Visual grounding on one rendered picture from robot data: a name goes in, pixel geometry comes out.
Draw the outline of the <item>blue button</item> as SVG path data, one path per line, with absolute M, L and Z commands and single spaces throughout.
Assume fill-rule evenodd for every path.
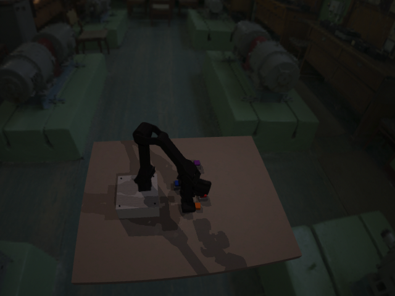
M 173 181 L 173 190 L 180 190 L 181 186 L 178 185 L 178 181 Z

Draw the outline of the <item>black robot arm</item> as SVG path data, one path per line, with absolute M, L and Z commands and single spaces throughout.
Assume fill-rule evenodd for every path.
M 152 138 L 152 132 L 158 135 Z M 166 132 L 161 131 L 156 125 L 142 122 L 133 132 L 133 139 L 138 145 L 140 169 L 134 182 L 138 184 L 138 191 L 151 191 L 151 178 L 156 172 L 151 165 L 149 145 L 157 145 L 166 153 L 177 168 L 177 179 L 181 181 L 182 189 L 189 191 L 194 187 L 192 197 L 208 195 L 211 182 L 200 179 L 201 173 L 197 166 L 185 159 Z

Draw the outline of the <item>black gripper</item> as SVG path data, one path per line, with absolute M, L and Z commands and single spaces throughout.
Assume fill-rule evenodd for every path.
M 178 180 L 178 185 L 181 186 L 180 180 Z M 195 203 L 193 202 L 193 197 L 192 197 L 193 192 L 194 192 L 194 187 L 189 191 L 182 189 L 182 187 L 180 188 L 180 197 L 181 197 L 180 202 L 181 202 L 183 213 L 194 213 L 196 211 L 196 206 Z

